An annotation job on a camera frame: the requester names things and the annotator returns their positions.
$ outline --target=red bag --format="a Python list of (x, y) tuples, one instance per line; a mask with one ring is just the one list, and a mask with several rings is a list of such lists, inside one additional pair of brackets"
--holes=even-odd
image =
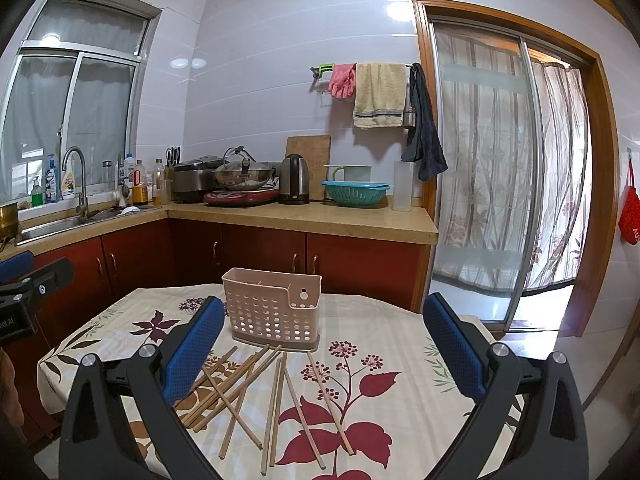
[(622, 237), (631, 245), (640, 242), (640, 198), (636, 193), (636, 181), (634, 180), (634, 168), (629, 159), (629, 174), (631, 175), (631, 186), (626, 192), (625, 205), (622, 208), (622, 215), (618, 227)]

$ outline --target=sink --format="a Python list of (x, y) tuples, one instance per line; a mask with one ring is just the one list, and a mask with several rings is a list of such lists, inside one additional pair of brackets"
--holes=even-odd
[[(141, 211), (150, 211), (153, 209), (160, 209), (157, 206), (140, 206)], [(122, 212), (119, 208), (109, 208), (103, 211), (98, 211), (97, 213), (90, 213), (89, 218), (80, 218), (79, 216), (73, 216), (71, 218), (65, 218), (63, 220), (56, 220), (55, 222), (49, 222), (47, 224), (38, 225), (36, 227), (31, 227), (29, 229), (25, 229), (22, 231), (20, 235), (16, 238), (16, 245), (20, 246), (27, 242), (31, 242), (33, 240), (39, 240), (41, 238), (45, 238), (47, 236), (51, 236), (57, 233), (62, 233), (64, 231), (71, 231), (71, 229), (78, 229), (79, 227), (83, 227), (85, 225), (96, 224), (98, 222), (104, 222), (106, 220), (111, 220), (112, 218), (116, 218)]]

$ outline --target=floral tablecloth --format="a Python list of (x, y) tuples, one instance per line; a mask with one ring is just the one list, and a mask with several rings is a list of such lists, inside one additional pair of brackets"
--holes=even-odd
[[(142, 343), (161, 343), (178, 324), (186, 323), (202, 298), (218, 296), (222, 285), (138, 289), (116, 302), (45, 355), (38, 364), (38, 389), (49, 413), (64, 410), (78, 361), (94, 352), (103, 361), (126, 358)], [(362, 296), (323, 294), (321, 341), (314, 356), (332, 401), (342, 414), (348, 439), (356, 450), (349, 456), (331, 423), (306, 354), (290, 352), (287, 368), (301, 397), (306, 419), (326, 469), (322, 471), (298, 422), (284, 388), (276, 466), (268, 477), (278, 480), (423, 479), (449, 447), (473, 409), (463, 397), (440, 357), (419, 314)], [(227, 322), (209, 361), (238, 350), (216, 374), (220, 381), (256, 347), (232, 340)], [(262, 439), (275, 365), (247, 390), (241, 414)], [(177, 406), (185, 415), (210, 389), (199, 387)], [(132, 432), (149, 467), (167, 475), (156, 456), (135, 402), (123, 398)], [(218, 458), (229, 422), (228, 411), (201, 431), (189, 433), (223, 478), (260, 476), (260, 450), (236, 425), (225, 460)], [(500, 464), (513, 428), (505, 425), (484, 473)]]

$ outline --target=beige towel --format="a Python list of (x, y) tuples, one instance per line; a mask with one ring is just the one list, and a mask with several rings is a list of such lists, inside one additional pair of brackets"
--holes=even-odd
[(359, 128), (402, 126), (406, 67), (399, 63), (358, 63), (353, 124)]

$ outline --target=electric kettle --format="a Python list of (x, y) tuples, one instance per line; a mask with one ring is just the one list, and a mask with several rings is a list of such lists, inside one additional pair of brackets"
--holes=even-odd
[(287, 155), (282, 161), (278, 202), (291, 205), (309, 203), (309, 168), (305, 158), (297, 153)]

